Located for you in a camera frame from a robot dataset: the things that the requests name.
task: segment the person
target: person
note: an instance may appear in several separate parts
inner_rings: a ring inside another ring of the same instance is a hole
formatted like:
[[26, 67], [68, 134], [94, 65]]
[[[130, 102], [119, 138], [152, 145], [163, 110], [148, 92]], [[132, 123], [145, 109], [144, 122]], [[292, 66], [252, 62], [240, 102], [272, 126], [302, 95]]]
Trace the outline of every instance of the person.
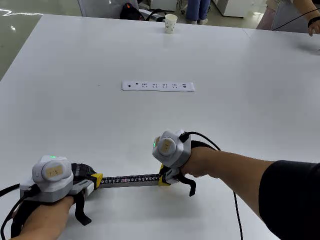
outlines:
[[[282, 240], [319, 239], [320, 164], [266, 161], [195, 147], [183, 174], [221, 179]], [[14, 240], [56, 240], [66, 226], [73, 199], [38, 207]]]
[[190, 24], [206, 25], [210, 0], [188, 0], [186, 19]]
[[[266, 1], [267, 8], [256, 29], [272, 30], [271, 28], [272, 28], [276, 11], [280, 1], [281, 0]], [[304, 16], [307, 22], [309, 22], [311, 19], [320, 17], [320, 12], [316, 10], [317, 7], [315, 6], [315, 4], [320, 4], [320, 0], [290, 0], [290, 2], [294, 4], [294, 6], [297, 8], [297, 10], [301, 14], [305, 14], [309, 11], [315, 10]], [[315, 21], [308, 27], [308, 33], [310, 36], [312, 36], [313, 33], [320, 34], [320, 20]]]

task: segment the person's leg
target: person's leg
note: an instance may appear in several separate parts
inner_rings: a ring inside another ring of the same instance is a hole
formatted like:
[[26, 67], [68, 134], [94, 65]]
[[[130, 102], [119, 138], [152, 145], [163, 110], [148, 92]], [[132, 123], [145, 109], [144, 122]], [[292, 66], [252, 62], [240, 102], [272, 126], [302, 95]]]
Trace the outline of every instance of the person's leg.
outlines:
[[199, 7], [199, 20], [205, 20], [207, 18], [208, 8], [211, 0], [201, 0]]
[[188, 8], [186, 10], [186, 19], [189, 21], [198, 21], [200, 0], [188, 0]]

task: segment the beige label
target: beige label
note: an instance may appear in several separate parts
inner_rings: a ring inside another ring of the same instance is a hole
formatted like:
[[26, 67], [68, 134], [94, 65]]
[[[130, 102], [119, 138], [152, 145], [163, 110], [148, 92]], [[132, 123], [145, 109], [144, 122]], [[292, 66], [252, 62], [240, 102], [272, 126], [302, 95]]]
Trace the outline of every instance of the beige label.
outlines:
[[48, 178], [53, 178], [55, 176], [61, 175], [62, 173], [63, 170], [61, 165], [50, 167], [45, 170], [45, 174]]
[[161, 152], [163, 153], [168, 152], [168, 149], [170, 148], [171, 144], [172, 144], [171, 141], [169, 141], [168, 139], [165, 139], [162, 144]]

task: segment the shoe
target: shoe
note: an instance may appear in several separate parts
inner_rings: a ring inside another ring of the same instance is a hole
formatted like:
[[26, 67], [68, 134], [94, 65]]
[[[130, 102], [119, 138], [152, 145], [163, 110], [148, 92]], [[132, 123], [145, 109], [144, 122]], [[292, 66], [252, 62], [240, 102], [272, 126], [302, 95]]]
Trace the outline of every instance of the shoe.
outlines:
[[195, 25], [195, 24], [197, 24], [197, 21], [186, 20], [186, 23], [187, 23], [187, 24], [194, 24], [194, 25]]
[[206, 25], [208, 23], [208, 18], [199, 21], [199, 25]]

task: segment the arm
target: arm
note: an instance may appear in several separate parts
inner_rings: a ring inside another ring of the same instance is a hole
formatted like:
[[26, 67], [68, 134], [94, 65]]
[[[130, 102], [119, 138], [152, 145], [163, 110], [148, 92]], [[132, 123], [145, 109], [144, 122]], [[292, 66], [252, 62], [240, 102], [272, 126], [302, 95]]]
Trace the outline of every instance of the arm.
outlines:
[[260, 181], [272, 163], [207, 147], [196, 147], [191, 150], [191, 157], [181, 171], [195, 177], [210, 175], [221, 179], [260, 217]]
[[[301, 14], [317, 9], [312, 0], [294, 0], [293, 4]], [[320, 17], [320, 13], [316, 10], [306, 14], [304, 17], [309, 22], [313, 18]], [[320, 20], [311, 24], [308, 30], [310, 36], [312, 36], [313, 31], [315, 31], [316, 34], [320, 34]]]
[[196, 147], [181, 172], [224, 181], [280, 239], [319, 238], [320, 163], [271, 162]]
[[67, 196], [58, 203], [39, 206], [26, 220], [21, 234], [12, 240], [56, 240], [66, 227], [74, 199]]

